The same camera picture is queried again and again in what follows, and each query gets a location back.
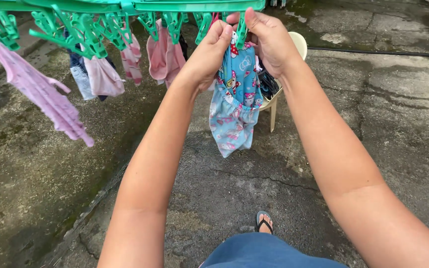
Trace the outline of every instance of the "hello kitty print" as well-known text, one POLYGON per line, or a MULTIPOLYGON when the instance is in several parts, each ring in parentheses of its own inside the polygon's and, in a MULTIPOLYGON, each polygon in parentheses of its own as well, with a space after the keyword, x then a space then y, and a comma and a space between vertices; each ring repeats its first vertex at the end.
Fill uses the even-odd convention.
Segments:
POLYGON ((236 40, 233 33, 218 71, 209 114, 211 132, 225 158, 236 149, 251 148, 253 127, 263 104, 254 48, 245 43, 238 50, 236 40))

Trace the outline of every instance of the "flip flop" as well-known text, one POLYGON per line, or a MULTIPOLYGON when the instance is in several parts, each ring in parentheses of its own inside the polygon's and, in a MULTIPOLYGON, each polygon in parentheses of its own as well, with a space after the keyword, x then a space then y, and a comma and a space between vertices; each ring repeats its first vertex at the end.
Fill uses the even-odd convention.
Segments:
POLYGON ((271 220, 272 220, 272 218, 271 218, 271 216, 267 213, 267 212, 265 212, 265 211, 259 211, 258 213, 257 213, 257 215, 256 215, 256 232, 259 232, 259 228, 261 227, 261 225, 264 223, 264 224, 266 224, 266 226, 269 228, 269 230, 271 231, 271 234, 273 235, 274 234, 274 232, 273 232, 273 229, 271 228, 271 225, 269 224, 269 222, 267 222, 267 221, 265 221, 265 219, 263 219, 262 221, 259 221, 259 216, 261 215, 261 214, 264 214, 264 215, 267 215, 271 220))

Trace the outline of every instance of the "beige plastic chair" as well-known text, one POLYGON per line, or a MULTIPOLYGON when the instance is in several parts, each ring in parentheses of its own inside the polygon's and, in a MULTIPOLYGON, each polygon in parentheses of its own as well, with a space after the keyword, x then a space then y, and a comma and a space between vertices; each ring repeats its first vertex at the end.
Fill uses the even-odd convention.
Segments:
MULTIPOLYGON (((307 57, 307 43, 306 39, 295 32, 289 32, 289 35, 292 38, 292 41, 294 41, 295 47, 299 51, 299 54, 301 54, 302 59, 306 60, 307 57)), ((266 100, 264 98, 263 105, 259 109, 259 111, 267 111, 271 113, 271 132, 274 131, 274 125, 276 124, 276 108, 277 108, 277 98, 279 97, 279 94, 283 91, 283 88, 281 86, 281 83, 276 79, 277 84, 279 85, 279 91, 274 95, 271 101, 266 100)))

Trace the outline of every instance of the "hand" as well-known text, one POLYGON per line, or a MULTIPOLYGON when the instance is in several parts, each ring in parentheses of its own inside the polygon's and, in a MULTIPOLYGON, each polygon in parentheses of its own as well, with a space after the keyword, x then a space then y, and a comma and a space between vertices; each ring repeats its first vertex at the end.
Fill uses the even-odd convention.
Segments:
POLYGON ((233 28, 222 20, 218 20, 211 26, 205 38, 194 50, 181 73, 196 83, 198 93, 206 91, 216 72, 223 63, 223 56, 228 48, 233 28))
MULTIPOLYGON (((233 28, 236 29, 239 12, 229 15, 226 21, 235 24, 233 28)), ((255 12, 252 8, 246 10, 245 22, 250 32, 246 42, 251 41, 257 45, 256 53, 266 70, 275 78, 280 78, 289 62, 300 57, 286 28, 279 19, 255 12)))

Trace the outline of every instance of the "foot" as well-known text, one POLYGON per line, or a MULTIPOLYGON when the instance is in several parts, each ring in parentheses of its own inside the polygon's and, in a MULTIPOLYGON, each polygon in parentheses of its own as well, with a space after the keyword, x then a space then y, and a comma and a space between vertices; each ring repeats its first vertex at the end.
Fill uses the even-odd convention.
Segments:
MULTIPOLYGON (((273 227, 273 221, 271 221, 271 219, 266 214, 259 215, 259 222, 261 222, 263 219, 265 221, 269 222, 269 225, 271 225, 271 228, 273 227)), ((259 227, 259 232, 272 234, 271 230, 269 229, 268 226, 266 226, 266 223, 264 223, 264 222, 263 222, 263 224, 261 224, 261 227, 259 227)))

